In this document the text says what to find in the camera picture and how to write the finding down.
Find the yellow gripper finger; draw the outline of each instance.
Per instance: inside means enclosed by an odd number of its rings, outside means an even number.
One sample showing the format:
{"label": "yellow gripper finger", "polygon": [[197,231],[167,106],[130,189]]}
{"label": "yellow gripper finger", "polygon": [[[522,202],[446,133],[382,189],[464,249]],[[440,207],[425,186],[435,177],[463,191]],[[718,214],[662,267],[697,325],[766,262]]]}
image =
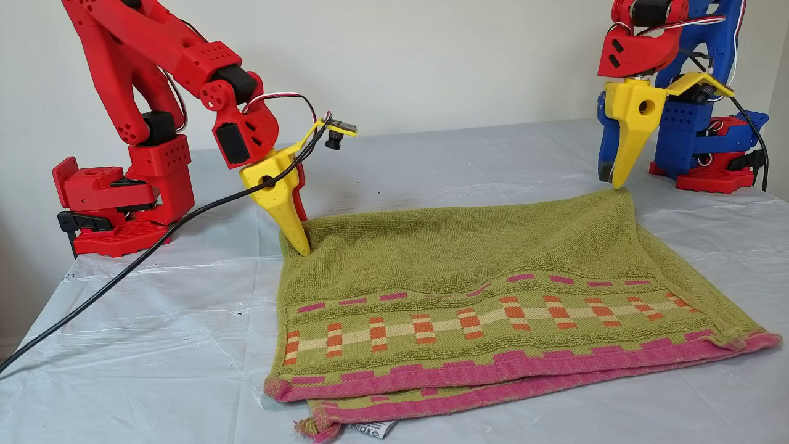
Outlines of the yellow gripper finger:
{"label": "yellow gripper finger", "polygon": [[[244,186],[252,188],[282,174],[293,163],[294,154],[301,150],[314,129],[324,125],[327,130],[330,130],[330,137],[334,134],[335,140],[338,140],[337,137],[342,138],[342,135],[356,137],[356,127],[353,125],[334,119],[330,119],[328,123],[320,120],[297,144],[279,151],[272,150],[265,159],[242,168],[238,174],[241,176]],[[298,184],[298,171],[294,168],[273,186],[252,193],[252,199],[271,215],[299,254],[308,256],[310,253],[309,241],[294,205],[294,189],[298,187]]]}
{"label": "yellow gripper finger", "polygon": [[626,78],[605,84],[605,114],[619,121],[619,150],[614,162],[615,189],[625,184],[649,136],[657,129],[667,96],[679,96],[695,85],[715,87],[719,96],[733,97],[726,85],[708,73],[686,73],[668,88],[655,88],[644,78]]}

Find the care label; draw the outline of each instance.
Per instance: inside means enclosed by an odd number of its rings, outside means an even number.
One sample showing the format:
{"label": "care label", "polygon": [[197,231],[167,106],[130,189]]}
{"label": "care label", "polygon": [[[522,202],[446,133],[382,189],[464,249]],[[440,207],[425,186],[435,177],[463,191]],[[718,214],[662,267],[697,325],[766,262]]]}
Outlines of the care label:
{"label": "care label", "polygon": [[349,424],[348,427],[354,429],[355,431],[360,431],[361,433],[366,433],[367,435],[372,436],[373,438],[384,439],[387,437],[389,430],[397,423],[397,420],[394,421],[377,421],[375,423],[359,423],[359,424]]}

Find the circular hole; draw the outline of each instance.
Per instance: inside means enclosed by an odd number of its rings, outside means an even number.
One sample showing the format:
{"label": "circular hole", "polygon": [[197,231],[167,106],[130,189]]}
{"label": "circular hole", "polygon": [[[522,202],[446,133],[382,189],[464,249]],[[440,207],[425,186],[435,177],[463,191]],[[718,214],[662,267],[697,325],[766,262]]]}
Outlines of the circular hole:
{"label": "circular hole", "polygon": [[[261,183],[266,182],[268,180],[272,180],[272,179],[273,178],[270,175],[265,175],[265,176],[260,178],[260,182],[258,182],[257,184],[260,185]],[[267,186],[264,190],[261,190],[261,191],[269,191],[269,190],[273,189],[275,186],[277,186],[276,183],[274,185]]]}
{"label": "circular hole", "polygon": [[641,115],[652,115],[655,112],[655,102],[644,100],[638,105],[638,112],[640,112]]}

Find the white tablecloth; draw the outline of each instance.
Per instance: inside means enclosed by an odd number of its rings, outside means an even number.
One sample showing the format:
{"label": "white tablecloth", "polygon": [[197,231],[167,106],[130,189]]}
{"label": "white tablecloth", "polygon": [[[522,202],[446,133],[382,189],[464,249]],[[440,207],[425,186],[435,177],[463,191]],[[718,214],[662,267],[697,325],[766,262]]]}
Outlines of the white tablecloth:
{"label": "white tablecloth", "polygon": [[[305,163],[302,195],[310,217],[571,198],[606,186],[596,177],[600,135],[596,121],[582,120],[347,137],[340,152],[321,144]],[[628,181],[638,222],[765,328],[789,334],[789,205],[755,189],[676,190],[645,172],[653,147],[645,151]],[[218,151],[193,157],[199,203],[241,189]],[[133,257],[79,257],[28,339]],[[306,404],[261,393],[281,265],[277,227],[250,199],[194,220],[0,379],[0,442],[305,442],[293,421],[309,416]],[[387,442],[785,444],[787,382],[789,353],[778,348],[403,420]],[[375,441],[346,430],[340,442]]]}

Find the towel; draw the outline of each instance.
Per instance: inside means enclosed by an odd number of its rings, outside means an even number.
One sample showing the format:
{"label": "towel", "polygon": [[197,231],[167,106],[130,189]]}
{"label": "towel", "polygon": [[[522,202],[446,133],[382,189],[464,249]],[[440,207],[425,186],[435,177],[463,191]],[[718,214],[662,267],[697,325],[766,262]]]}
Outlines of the towel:
{"label": "towel", "polygon": [[626,190],[305,222],[264,392],[297,429],[441,415],[781,342],[635,223]]}

